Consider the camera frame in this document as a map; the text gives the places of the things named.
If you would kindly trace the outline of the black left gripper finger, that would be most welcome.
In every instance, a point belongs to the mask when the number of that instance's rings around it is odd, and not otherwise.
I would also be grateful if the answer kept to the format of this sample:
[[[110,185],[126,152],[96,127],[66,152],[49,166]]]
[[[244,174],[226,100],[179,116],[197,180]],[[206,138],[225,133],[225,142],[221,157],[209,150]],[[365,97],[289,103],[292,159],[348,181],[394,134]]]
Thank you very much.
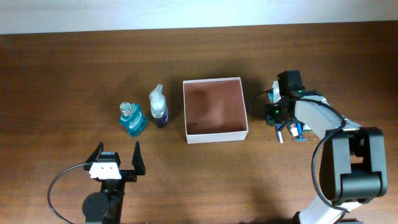
[[[141,147],[139,141],[136,141],[134,146],[134,152],[132,156],[132,165],[134,167],[134,172],[136,175],[145,175],[146,167],[144,165],[144,161],[141,155]]]
[[[97,145],[96,149],[93,151],[93,153],[87,158],[87,160],[85,161],[86,163],[92,163],[95,162],[99,155],[103,152],[104,149],[104,144],[102,141],[99,142],[99,144]]]

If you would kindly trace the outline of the blue Gillette razor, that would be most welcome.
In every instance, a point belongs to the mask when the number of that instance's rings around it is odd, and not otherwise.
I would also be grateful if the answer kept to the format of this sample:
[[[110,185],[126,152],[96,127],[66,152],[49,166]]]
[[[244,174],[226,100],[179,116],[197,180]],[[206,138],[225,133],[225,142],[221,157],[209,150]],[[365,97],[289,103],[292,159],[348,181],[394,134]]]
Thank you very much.
[[[303,129],[302,129],[301,123],[296,123],[295,125],[297,128],[298,136],[296,138],[293,138],[293,141],[296,141],[296,142],[308,141],[308,139],[303,136]]]

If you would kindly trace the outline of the Colgate toothpaste tube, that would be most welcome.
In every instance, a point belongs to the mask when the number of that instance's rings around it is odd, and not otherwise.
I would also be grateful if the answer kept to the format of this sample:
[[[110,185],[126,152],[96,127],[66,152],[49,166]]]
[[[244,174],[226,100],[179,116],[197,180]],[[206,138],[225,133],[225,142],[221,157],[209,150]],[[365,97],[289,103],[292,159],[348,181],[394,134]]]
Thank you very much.
[[[293,137],[297,137],[299,135],[296,124],[291,123],[290,125],[288,125],[288,127],[289,127],[289,131]]]

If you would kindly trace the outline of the blue and white toothbrush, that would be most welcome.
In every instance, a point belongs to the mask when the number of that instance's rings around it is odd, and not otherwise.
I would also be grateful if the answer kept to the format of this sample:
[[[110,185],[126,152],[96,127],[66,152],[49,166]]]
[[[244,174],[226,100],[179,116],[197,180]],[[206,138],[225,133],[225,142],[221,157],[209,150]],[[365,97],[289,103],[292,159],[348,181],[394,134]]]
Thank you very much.
[[[280,129],[280,125],[277,125],[277,126],[275,127],[277,140],[278,140],[281,144],[283,144],[284,141],[283,141],[283,137],[282,137],[282,132],[281,132],[279,129]]]

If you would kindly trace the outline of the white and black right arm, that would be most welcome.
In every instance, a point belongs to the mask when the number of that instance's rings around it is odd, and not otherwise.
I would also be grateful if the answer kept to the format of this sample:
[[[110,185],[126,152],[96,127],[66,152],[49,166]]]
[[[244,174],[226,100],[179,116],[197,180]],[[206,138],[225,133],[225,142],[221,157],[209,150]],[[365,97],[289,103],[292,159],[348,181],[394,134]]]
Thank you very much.
[[[312,158],[311,176],[317,196],[293,223],[342,223],[346,214],[388,188],[383,132],[350,121],[316,90],[306,90],[298,70],[277,76],[267,91],[266,123],[281,136],[294,125],[299,134],[306,124],[319,138]]]

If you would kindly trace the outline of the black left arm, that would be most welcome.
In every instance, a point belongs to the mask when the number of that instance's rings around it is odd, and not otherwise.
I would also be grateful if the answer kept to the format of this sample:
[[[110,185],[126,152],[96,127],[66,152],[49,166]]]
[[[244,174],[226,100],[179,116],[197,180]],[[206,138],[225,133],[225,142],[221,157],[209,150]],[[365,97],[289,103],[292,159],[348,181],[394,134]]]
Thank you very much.
[[[134,146],[131,162],[134,168],[122,170],[120,164],[119,154],[104,151],[102,142],[87,158],[83,168],[89,172],[92,179],[101,184],[101,189],[89,194],[83,202],[82,212],[85,216],[85,223],[121,222],[125,184],[136,182],[139,176],[146,174],[138,141]]]

